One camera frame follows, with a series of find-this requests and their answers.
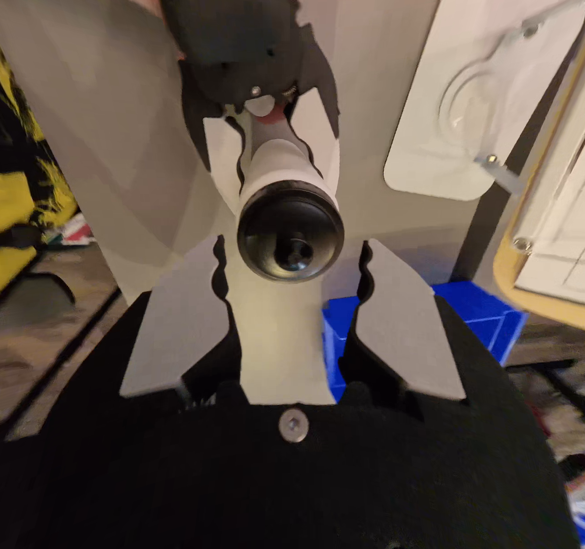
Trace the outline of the person's left hand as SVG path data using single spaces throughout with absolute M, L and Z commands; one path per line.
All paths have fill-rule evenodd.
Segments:
M 274 125 L 282 121 L 287 121 L 284 112 L 286 105 L 275 104 L 272 110 L 264 116 L 255 116 L 255 120 L 262 125 Z

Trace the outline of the clear round stand foot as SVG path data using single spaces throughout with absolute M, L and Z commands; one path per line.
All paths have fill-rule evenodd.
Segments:
M 492 151 L 516 71 L 506 56 L 493 55 L 459 70 L 438 104 L 438 133 L 470 157 Z

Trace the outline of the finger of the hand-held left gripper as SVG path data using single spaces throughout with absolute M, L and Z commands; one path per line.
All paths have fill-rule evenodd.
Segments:
M 311 151 L 315 168 L 325 184 L 336 194 L 340 172 L 340 143 L 325 111 L 317 88 L 300 95 L 289 124 L 296 137 Z
M 233 116 L 204 118 L 211 178 L 234 215 L 240 213 L 240 193 L 245 182 L 242 158 L 246 134 Z

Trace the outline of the metal stand bracket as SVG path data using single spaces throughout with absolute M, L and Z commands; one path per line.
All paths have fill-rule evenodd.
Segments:
M 474 163 L 483 169 L 494 182 L 512 196 L 523 193 L 524 184 L 520 176 L 511 171 L 507 165 L 501 164 L 496 155 L 477 156 Z
M 519 41 L 531 39 L 549 19 L 556 18 L 567 11 L 579 8 L 583 4 L 584 0 L 563 0 L 529 18 L 525 18 L 519 26 L 511 29 L 502 36 L 497 49 L 511 48 Z

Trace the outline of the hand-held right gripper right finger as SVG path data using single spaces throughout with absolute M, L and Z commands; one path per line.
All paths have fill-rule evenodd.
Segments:
M 356 309 L 358 343 L 408 391 L 466 399 L 433 289 L 378 240 L 366 240 L 363 248 L 366 291 Z

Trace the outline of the black bottle lid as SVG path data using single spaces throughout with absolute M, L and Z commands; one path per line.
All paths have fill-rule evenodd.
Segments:
M 345 228 L 333 200 L 308 182 L 268 184 L 240 211 L 239 254 L 252 272 L 269 281 L 315 279 L 336 262 L 344 241 Z

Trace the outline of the red green striped object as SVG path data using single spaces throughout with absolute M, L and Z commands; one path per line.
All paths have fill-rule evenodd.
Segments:
M 47 246 L 83 247 L 95 243 L 91 227 L 82 212 L 77 212 L 65 224 L 48 231 L 45 235 Z

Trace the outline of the blue plastic bin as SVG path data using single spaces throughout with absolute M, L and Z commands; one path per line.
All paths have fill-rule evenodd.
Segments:
M 520 337 L 528 313 L 515 309 L 470 281 L 437 284 L 432 289 L 457 312 L 503 367 Z M 326 379 L 335 402 L 339 402 L 346 388 L 338 361 L 359 302 L 357 296 L 331 299 L 321 310 Z

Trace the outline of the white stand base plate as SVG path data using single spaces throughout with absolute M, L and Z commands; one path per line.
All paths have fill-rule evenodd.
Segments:
M 458 201 L 481 197 L 494 180 L 438 133 L 438 104 L 449 81 L 468 64 L 506 56 L 516 71 L 492 151 L 505 164 L 524 127 L 573 46 L 584 4 L 549 19 L 529 40 L 497 49 L 502 36 L 563 0 L 440 0 L 384 165 L 396 191 Z

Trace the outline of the white plastic bottle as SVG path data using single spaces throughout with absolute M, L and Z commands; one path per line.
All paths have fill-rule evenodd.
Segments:
M 289 123 L 284 120 L 272 125 L 252 121 L 252 158 L 244 171 L 244 183 L 239 194 L 236 215 L 240 217 L 245 204 L 254 194 L 271 184 L 300 181 L 316 187 L 325 194 L 336 209 L 337 183 L 324 178 L 298 144 Z

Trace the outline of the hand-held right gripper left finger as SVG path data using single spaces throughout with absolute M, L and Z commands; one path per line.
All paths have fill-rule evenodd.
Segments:
M 190 399 L 184 374 L 227 335 L 228 308 L 212 286 L 225 265 L 223 237 L 210 236 L 153 287 L 120 387 L 129 399 L 173 390 Z

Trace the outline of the black tape strip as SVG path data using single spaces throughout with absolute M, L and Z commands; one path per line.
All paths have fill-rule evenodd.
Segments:
M 572 72 L 575 57 L 575 51 L 566 56 L 513 147 L 507 166 L 516 175 L 521 173 L 527 162 L 555 96 L 566 74 Z M 509 198 L 510 194 L 497 184 L 481 197 L 450 276 L 450 282 L 471 281 L 474 278 Z

